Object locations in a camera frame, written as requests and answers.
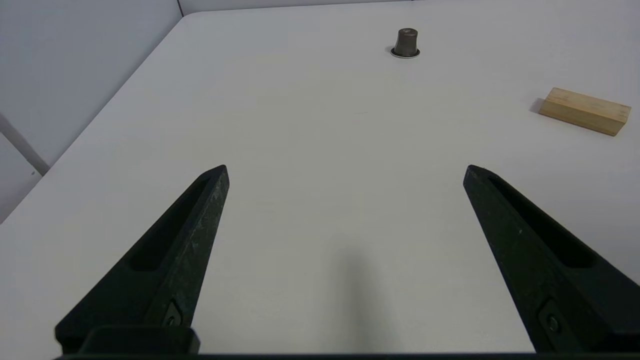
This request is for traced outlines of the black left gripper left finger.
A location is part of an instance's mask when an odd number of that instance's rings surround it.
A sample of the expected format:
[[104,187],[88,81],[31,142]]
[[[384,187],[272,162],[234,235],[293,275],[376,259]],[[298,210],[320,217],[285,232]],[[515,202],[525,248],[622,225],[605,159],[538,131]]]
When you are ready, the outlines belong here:
[[230,179],[202,173],[55,326],[64,354],[195,354],[192,321]]

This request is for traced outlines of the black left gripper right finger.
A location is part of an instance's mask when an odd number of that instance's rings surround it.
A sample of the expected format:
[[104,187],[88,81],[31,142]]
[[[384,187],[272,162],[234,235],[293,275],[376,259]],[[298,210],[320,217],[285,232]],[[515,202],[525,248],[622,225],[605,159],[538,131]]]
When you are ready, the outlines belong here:
[[638,284],[496,173],[462,185],[537,353],[639,352]]

